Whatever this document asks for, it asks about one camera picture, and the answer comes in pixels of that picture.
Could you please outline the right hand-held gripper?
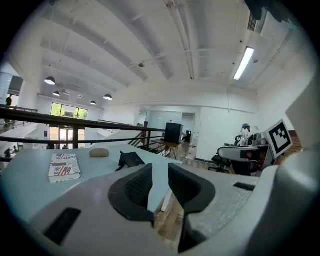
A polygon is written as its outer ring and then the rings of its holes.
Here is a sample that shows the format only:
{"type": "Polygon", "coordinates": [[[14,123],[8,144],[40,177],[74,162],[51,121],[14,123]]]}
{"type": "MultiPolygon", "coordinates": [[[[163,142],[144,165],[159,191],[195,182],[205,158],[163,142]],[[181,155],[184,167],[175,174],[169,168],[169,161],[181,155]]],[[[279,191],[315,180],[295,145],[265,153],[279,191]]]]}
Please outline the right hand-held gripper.
{"type": "Polygon", "coordinates": [[[275,165],[292,145],[287,126],[280,120],[266,131],[249,136],[244,145],[220,147],[217,155],[230,162],[235,174],[251,175],[275,165]]]}

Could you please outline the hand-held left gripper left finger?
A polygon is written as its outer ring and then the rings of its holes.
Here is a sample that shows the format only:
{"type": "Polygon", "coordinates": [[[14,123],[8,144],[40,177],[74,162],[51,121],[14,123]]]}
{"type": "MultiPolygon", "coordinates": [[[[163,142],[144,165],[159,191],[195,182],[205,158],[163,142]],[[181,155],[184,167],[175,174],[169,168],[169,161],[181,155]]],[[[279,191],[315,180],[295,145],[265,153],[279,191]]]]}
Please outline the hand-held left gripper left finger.
{"type": "Polygon", "coordinates": [[[148,210],[153,166],[140,165],[70,188],[30,220],[55,256],[171,256],[148,210]]]}

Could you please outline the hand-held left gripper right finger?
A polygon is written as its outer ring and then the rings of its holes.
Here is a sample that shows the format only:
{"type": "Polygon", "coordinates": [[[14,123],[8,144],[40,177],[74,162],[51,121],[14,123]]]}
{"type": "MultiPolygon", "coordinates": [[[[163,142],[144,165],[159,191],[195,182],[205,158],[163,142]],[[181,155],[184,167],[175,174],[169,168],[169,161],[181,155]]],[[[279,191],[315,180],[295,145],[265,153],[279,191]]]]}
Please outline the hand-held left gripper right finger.
{"type": "Polygon", "coordinates": [[[230,223],[247,203],[258,181],[254,176],[168,164],[169,187],[183,208],[178,251],[190,250],[230,223]]]}

